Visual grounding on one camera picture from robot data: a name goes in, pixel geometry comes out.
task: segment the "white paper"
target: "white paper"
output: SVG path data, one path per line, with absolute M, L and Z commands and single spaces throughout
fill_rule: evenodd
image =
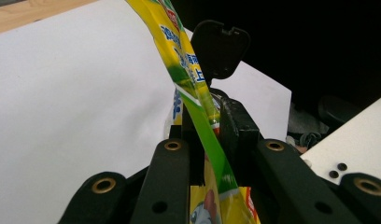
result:
M 290 91 L 246 64 L 236 73 L 249 99 L 223 91 L 265 137 L 284 139 Z M 148 166 L 174 89 L 147 26 L 122 0 L 0 34 L 0 223 L 56 223 L 87 178 Z

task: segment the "wooden table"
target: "wooden table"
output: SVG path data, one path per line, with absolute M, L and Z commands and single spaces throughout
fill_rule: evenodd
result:
M 97 0 L 26 0 L 0 7 L 0 33 Z

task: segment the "yellow snack package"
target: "yellow snack package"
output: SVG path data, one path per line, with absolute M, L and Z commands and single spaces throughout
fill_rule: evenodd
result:
M 251 206 L 249 191 L 237 186 L 232 168 L 220 146 L 217 138 L 219 111 L 171 2 L 127 0 L 127 3 L 149 28 L 176 87 L 173 123 L 181 124 L 183 104 L 190 113 L 205 150 L 205 186 L 191 186 L 190 223 L 260 223 Z

